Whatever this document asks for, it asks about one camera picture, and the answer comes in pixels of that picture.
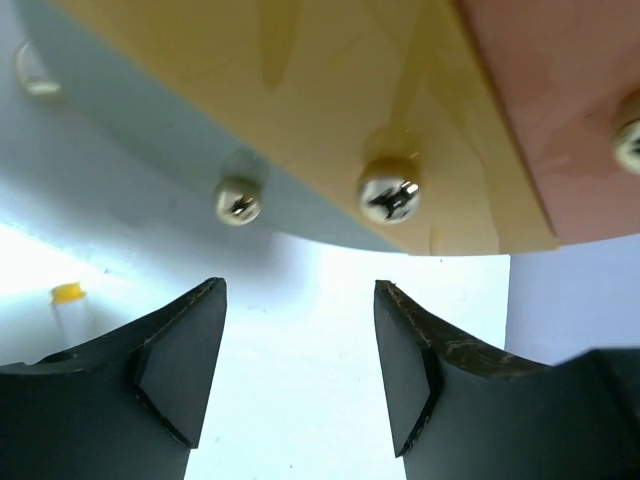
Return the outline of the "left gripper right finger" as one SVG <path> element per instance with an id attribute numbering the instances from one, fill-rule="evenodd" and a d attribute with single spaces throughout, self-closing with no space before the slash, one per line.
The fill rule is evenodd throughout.
<path id="1" fill-rule="evenodd" d="M 379 281 L 374 324 L 394 454 L 410 479 L 635 479 L 639 352 L 555 366 L 496 348 Z"/>

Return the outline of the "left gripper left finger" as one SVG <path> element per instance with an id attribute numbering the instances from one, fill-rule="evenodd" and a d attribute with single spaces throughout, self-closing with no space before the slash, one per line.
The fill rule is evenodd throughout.
<path id="1" fill-rule="evenodd" d="M 226 311 L 226 282 L 210 278 L 91 341 L 3 366 L 2 477 L 183 478 Z"/>

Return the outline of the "white pen yellow cap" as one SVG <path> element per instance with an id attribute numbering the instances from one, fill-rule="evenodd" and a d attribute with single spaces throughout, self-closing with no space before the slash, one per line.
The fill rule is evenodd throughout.
<path id="1" fill-rule="evenodd" d="M 93 317 L 87 292 L 79 282 L 55 286 L 50 291 L 54 317 L 65 346 L 72 348 L 87 342 L 92 335 Z"/>

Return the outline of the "grey-green bottom drawer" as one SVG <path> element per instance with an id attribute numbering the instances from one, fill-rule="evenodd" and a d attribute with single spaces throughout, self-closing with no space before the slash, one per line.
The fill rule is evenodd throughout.
<path id="1" fill-rule="evenodd" d="M 394 246 L 238 140 L 47 1 L 14 4 L 32 45 L 71 103 L 135 156 L 204 196 L 228 177 L 261 190 L 257 224 L 322 243 Z"/>

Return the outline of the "orange top drawer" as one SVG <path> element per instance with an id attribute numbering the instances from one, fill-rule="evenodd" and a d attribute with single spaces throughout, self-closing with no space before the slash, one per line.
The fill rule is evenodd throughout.
<path id="1" fill-rule="evenodd" d="M 639 178 L 615 160 L 639 90 L 636 1 L 464 1 L 461 10 L 562 244 L 639 231 Z"/>

